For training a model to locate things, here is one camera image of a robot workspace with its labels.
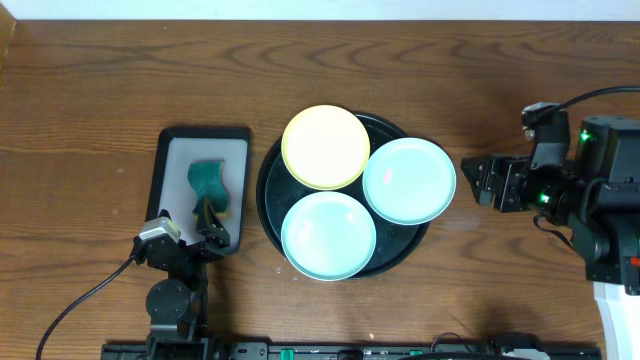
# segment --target green connector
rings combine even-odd
[[[293,360],[294,354],[293,349],[282,349],[280,350],[280,360]]]

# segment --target wooden table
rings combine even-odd
[[[0,90],[1,357],[32,358],[60,311],[126,259],[157,136],[174,125],[252,132],[241,249],[210,268],[214,330],[366,343],[523,331],[604,347],[581,259],[534,228],[531,213],[477,206],[460,171],[453,203],[412,255],[338,283],[301,276],[273,248],[255,182],[287,121],[316,104],[383,116],[434,139],[456,164],[528,153],[522,108],[640,82],[639,32],[625,23],[19,23]],[[640,117],[638,99],[576,106],[573,130],[589,114]],[[97,358],[107,341],[144,340],[145,296],[164,277],[127,269],[59,325],[45,357]]]

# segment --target green sponge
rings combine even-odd
[[[217,217],[229,215],[229,194],[222,185],[222,167],[224,161],[201,161],[189,165],[187,179],[189,185],[198,195],[198,203],[194,214],[202,206],[202,199],[206,196],[211,201]]]

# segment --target black tray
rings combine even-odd
[[[402,129],[382,118],[361,113],[355,115],[362,121],[369,134],[371,154],[391,140],[407,137]],[[256,186],[256,201],[264,231],[276,249],[284,255],[280,241],[284,217],[298,200],[318,190],[302,185],[289,173],[280,152],[281,140],[273,144],[262,163]],[[373,256],[369,263],[351,278],[378,275],[398,265],[415,249],[427,232],[428,222],[413,226],[397,225],[376,214],[364,197],[362,175],[348,186],[335,191],[347,194],[364,205],[371,213],[376,226],[376,248]]]

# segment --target black cable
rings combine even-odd
[[[511,357],[497,354],[477,354],[477,353],[457,353],[457,352],[441,352],[431,354],[420,354],[402,358],[400,360],[433,360],[433,359],[451,359],[451,360],[527,360],[519,357]]]
[[[555,236],[557,236],[560,240],[562,240],[562,242],[567,245],[571,250],[573,250],[573,245],[571,244],[571,242],[569,241],[569,239],[567,239],[560,231],[558,230],[551,230],[551,229],[545,229],[543,227],[540,226],[540,224],[538,224],[538,222],[540,221],[540,219],[544,218],[544,216],[542,215],[536,215],[533,217],[533,225],[535,225],[538,229],[544,231],[544,232],[548,232],[550,234],[553,234]]]
[[[605,178],[593,178],[589,180],[587,185],[584,187],[584,193],[582,194],[582,200],[580,201],[580,221],[583,223],[587,223],[587,208],[589,207],[589,198],[591,197],[591,191],[593,187],[601,182],[606,182]]]
[[[564,110],[566,108],[568,108],[569,106],[575,105],[579,102],[585,101],[587,99],[590,99],[592,97],[596,97],[596,96],[600,96],[600,95],[606,95],[606,94],[615,94],[615,93],[621,93],[621,92],[640,92],[640,86],[638,85],[626,85],[626,86],[613,86],[610,88],[604,88],[604,89],[598,89],[598,90],[594,90],[591,92],[588,92],[586,94],[582,94],[578,97],[575,97],[569,101],[566,101],[562,104],[553,106],[548,108],[547,110],[541,112],[538,115],[538,119],[543,119],[546,116],[550,116],[553,115],[554,113],[560,111],[560,110]]]
[[[78,300],[74,301],[71,305],[67,306],[67,308],[64,309],[64,311],[60,315],[58,315],[58,317],[55,320],[53,320],[53,322],[51,323],[51,325],[49,326],[47,331],[42,336],[42,340],[40,340],[40,345],[38,345],[38,351],[36,352],[36,360],[42,359],[42,351],[44,350],[44,344],[47,342],[47,339],[49,338],[49,336],[53,332],[53,329],[55,329],[56,326],[58,326],[60,321],[62,321],[62,319],[71,310],[73,310],[76,306],[78,306],[81,302],[85,301],[89,296],[91,296],[91,295],[95,294],[96,292],[98,292],[98,290],[102,289],[108,283],[110,283],[113,279],[115,279],[116,276],[120,275],[120,273],[122,273],[124,271],[124,269],[127,268],[127,266],[131,265],[131,263],[135,259],[136,259],[135,255],[130,256],[129,259],[127,259],[127,261],[125,261],[124,264],[122,264],[122,266],[120,266],[120,268],[118,268],[118,270],[116,270],[116,272],[114,272],[113,274],[111,274],[111,276],[109,276],[103,282],[98,284],[98,286],[96,286],[93,289],[89,290],[86,294],[80,296],[78,298]]]
[[[460,335],[458,335],[458,334],[456,334],[454,332],[450,332],[450,331],[444,332],[444,333],[438,335],[438,337],[435,340],[433,340],[433,343],[431,344],[431,352],[436,352],[436,346],[438,346],[438,342],[440,342],[440,340],[442,340],[442,338],[447,336],[447,335],[453,335],[453,336],[457,337],[460,340],[464,340],[464,338],[462,338],[462,336],[460,336]],[[467,349],[468,352],[473,353],[473,351],[471,351],[471,349],[469,349],[467,344],[462,344],[462,345],[464,345],[465,349]]]

